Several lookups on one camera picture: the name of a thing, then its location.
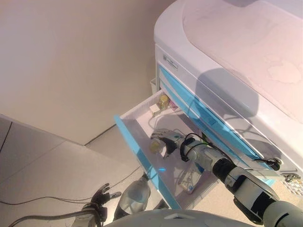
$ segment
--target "white drawer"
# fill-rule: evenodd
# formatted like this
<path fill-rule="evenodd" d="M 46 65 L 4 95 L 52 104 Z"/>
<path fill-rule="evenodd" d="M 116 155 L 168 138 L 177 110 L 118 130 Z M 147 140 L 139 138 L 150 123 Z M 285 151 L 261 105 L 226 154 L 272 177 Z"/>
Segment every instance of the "white drawer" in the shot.
<path fill-rule="evenodd" d="M 204 171 L 193 193 L 187 194 L 178 185 L 178 180 L 190 165 L 190 161 L 183 162 L 177 150 L 166 159 L 163 159 L 160 153 L 150 152 L 150 136 L 155 129 L 178 129 L 185 134 L 199 131 L 179 108 L 175 111 L 168 108 L 160 115 L 152 117 L 149 106 L 157 103 L 162 94 L 163 91 L 159 91 L 121 117 L 116 117 L 116 123 L 165 201 L 173 209 L 190 209 L 205 197 L 218 181 L 212 173 Z"/>

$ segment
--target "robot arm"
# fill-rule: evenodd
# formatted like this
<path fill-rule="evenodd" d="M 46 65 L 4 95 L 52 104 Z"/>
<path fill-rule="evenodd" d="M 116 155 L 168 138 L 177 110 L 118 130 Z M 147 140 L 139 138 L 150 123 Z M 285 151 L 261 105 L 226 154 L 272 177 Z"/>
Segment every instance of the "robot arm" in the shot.
<path fill-rule="evenodd" d="M 301 209 L 288 202 L 279 201 L 278 195 L 267 184 L 236 166 L 219 150 L 210 148 L 194 138 L 185 140 L 174 131 L 157 131 L 151 138 L 164 142 L 170 140 L 170 143 L 174 141 L 175 147 L 180 149 L 183 161 L 193 160 L 212 172 L 234 195 L 235 205 L 253 223 L 264 224 L 265 227 L 302 226 Z"/>

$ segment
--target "blue drawer front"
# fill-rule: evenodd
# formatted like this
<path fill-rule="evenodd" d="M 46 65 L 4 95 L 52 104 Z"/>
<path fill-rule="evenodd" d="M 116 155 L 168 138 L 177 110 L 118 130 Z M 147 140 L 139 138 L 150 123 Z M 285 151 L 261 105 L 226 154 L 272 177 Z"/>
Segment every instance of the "blue drawer front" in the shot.
<path fill-rule="evenodd" d="M 133 153 L 138 157 L 140 163 L 144 167 L 148 177 L 153 182 L 155 187 L 161 192 L 162 196 L 165 198 L 166 202 L 172 209 L 181 209 L 180 205 L 177 203 L 175 198 L 171 195 L 163 181 L 161 180 L 160 176 L 158 175 L 155 168 L 151 165 L 147 157 L 142 152 L 141 148 L 139 147 L 138 143 L 131 135 L 130 131 L 127 129 L 123 121 L 118 117 L 115 116 L 116 124 L 121 131 L 125 141 L 127 142 L 128 146 L 131 148 Z"/>

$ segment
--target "small bottle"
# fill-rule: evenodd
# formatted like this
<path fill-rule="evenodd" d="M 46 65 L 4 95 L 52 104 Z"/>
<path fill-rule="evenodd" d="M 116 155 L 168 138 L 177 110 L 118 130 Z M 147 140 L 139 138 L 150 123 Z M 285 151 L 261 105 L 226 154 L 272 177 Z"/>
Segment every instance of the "small bottle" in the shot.
<path fill-rule="evenodd" d="M 168 98 L 168 96 L 167 95 L 160 96 L 160 99 L 159 99 L 159 108 L 161 110 L 166 110 L 168 106 L 169 106 L 169 98 Z"/>

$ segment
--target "blue light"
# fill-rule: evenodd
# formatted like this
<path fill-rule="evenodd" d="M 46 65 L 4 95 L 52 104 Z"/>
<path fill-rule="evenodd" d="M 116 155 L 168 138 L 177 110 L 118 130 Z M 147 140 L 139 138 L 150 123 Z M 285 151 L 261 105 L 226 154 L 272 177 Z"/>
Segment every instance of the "blue light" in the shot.
<path fill-rule="evenodd" d="M 159 168 L 158 169 L 160 172 L 165 172 L 166 171 L 166 168 Z"/>

